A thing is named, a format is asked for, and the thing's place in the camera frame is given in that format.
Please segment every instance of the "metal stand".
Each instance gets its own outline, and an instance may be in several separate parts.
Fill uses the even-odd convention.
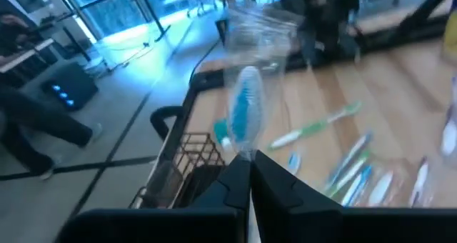
[[[158,161],[146,187],[137,191],[129,208],[141,200],[142,208],[187,207],[200,196],[226,163],[208,133],[185,133],[174,157]]]
[[[83,47],[78,43],[78,41],[74,38],[74,36],[70,33],[70,31],[65,27],[62,26],[65,35],[70,39],[71,43],[78,49],[79,53],[81,53],[87,62],[90,62],[92,59],[91,57],[84,51]]]
[[[400,25],[398,25],[395,34],[390,40],[395,40],[407,33],[411,33],[418,26],[426,23],[426,20],[435,8],[444,0],[425,0],[415,12],[406,17]]]
[[[149,12],[151,13],[152,15],[152,18],[154,19],[154,21],[156,22],[157,24],[157,27],[159,28],[159,31],[160,31],[160,36],[154,40],[154,42],[158,42],[162,39],[162,37],[165,36],[165,33],[170,29],[170,25],[168,25],[166,27],[166,29],[164,29],[162,27],[162,24],[160,23],[160,20],[159,18],[157,17],[156,15],[156,12],[154,11],[154,9],[152,8],[152,5],[149,3],[148,0],[144,0],[144,3],[146,4],[146,8],[149,10]]]

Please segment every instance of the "gray floor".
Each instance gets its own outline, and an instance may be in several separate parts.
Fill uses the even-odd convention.
[[[419,1],[405,0],[403,4]],[[63,167],[157,155],[162,141],[149,124],[149,116],[161,106],[181,104],[192,69],[218,40],[216,19],[214,14],[174,24],[149,54],[97,81],[99,93],[81,111],[72,114],[88,125],[103,124],[105,132],[95,144],[79,149],[39,134],[32,139],[34,146],[61,160]],[[116,62],[137,50],[138,47],[107,52]],[[219,44],[206,59],[223,55]],[[127,207],[136,190],[146,182],[153,164],[107,169],[81,211]],[[15,159],[7,154],[0,156],[0,175],[21,172],[26,170]],[[0,182],[0,242],[51,242],[96,173],[96,169],[90,169],[56,174],[45,182],[36,177]]]

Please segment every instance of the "wooden table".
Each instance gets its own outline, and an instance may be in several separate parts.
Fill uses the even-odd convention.
[[[435,14],[448,10],[450,1]],[[375,31],[397,24],[409,10],[400,10],[359,22],[362,31]],[[223,60],[208,61],[199,72],[225,68]],[[355,116],[338,120],[324,131],[267,154],[286,167],[291,152],[302,156],[296,176],[322,191],[331,172],[355,141],[368,131],[370,163],[375,179],[383,172],[394,172],[392,200],[384,206],[406,207],[416,181],[419,162],[424,155],[431,161],[426,183],[427,207],[457,207],[457,169],[443,163],[439,154],[441,133],[451,100],[451,78],[455,67],[441,58],[441,41],[410,44],[397,49],[362,56],[360,64],[340,63],[313,71],[287,73],[281,93],[273,103],[268,125],[258,148],[266,147],[280,136],[315,122],[341,107],[361,101]],[[207,132],[215,140],[214,122],[226,116],[226,89],[198,93],[184,131]],[[170,143],[170,135],[161,152]],[[234,153],[223,153],[229,163]]]

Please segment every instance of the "metal wire basket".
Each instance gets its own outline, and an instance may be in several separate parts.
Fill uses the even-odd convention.
[[[146,187],[138,190],[140,208],[187,207],[200,196],[226,166],[208,133],[183,134],[172,160],[158,160]]]

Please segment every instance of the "toothbrush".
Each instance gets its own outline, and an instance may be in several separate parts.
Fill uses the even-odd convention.
[[[298,169],[300,169],[300,163],[301,163],[300,154],[297,152],[293,152],[288,159],[287,170],[292,175],[295,175],[297,173]]]
[[[346,155],[346,158],[344,158],[343,161],[341,161],[340,164],[334,169],[334,171],[330,173],[330,177],[328,178],[328,181],[326,183],[325,190],[327,190],[333,184],[335,184],[336,179],[338,179],[338,177],[341,175],[346,166],[352,161],[354,157],[360,154],[361,150],[363,150],[363,148],[365,148],[368,145],[372,138],[373,133],[368,132],[356,141],[356,143],[349,150],[349,153]]]
[[[366,183],[368,182],[368,178],[371,174],[371,166],[366,167],[363,171],[357,175],[357,177],[352,182],[351,187],[344,195],[343,200],[341,201],[341,205],[344,207],[349,207],[353,205],[356,201],[358,196],[360,196],[362,189],[365,187]]]
[[[427,157],[422,158],[421,167],[417,173],[416,183],[414,184],[413,193],[409,199],[409,206],[414,207],[423,192],[423,186],[426,183],[428,176],[428,161]]]
[[[373,191],[368,198],[368,206],[375,207],[378,206],[387,194],[388,188],[391,185],[393,179],[393,172],[388,172],[381,177],[378,184],[374,187]]]
[[[251,150],[256,146],[265,118],[260,71],[254,66],[244,67],[238,75],[233,92],[227,127],[236,151],[246,159],[251,159]]]
[[[452,78],[452,103],[447,113],[446,125],[441,140],[441,153],[444,157],[450,157],[456,149],[457,124],[455,109],[457,107],[457,78]]]
[[[275,140],[273,143],[270,144],[268,150],[278,149],[280,147],[284,147],[287,144],[296,141],[301,137],[309,137],[317,132],[322,131],[327,127],[327,125],[331,124],[332,122],[341,119],[346,116],[354,115],[355,113],[360,110],[362,103],[357,101],[353,104],[349,104],[342,108],[340,111],[328,116],[325,119],[315,121],[314,123],[308,124],[301,129],[293,130],[288,134],[280,137],[279,139]]]
[[[331,198],[336,193],[338,193],[338,191],[340,191],[341,188],[343,188],[346,184],[348,184],[348,182],[352,178],[354,178],[354,176],[357,174],[359,169],[365,164],[365,162],[369,158],[369,156],[370,156],[370,152],[368,150],[362,152],[362,154],[360,155],[357,162],[349,169],[349,171],[346,173],[346,175],[344,175],[343,178],[341,178],[336,183],[336,185],[331,186],[328,190],[325,191],[325,192],[327,192],[326,195]]]

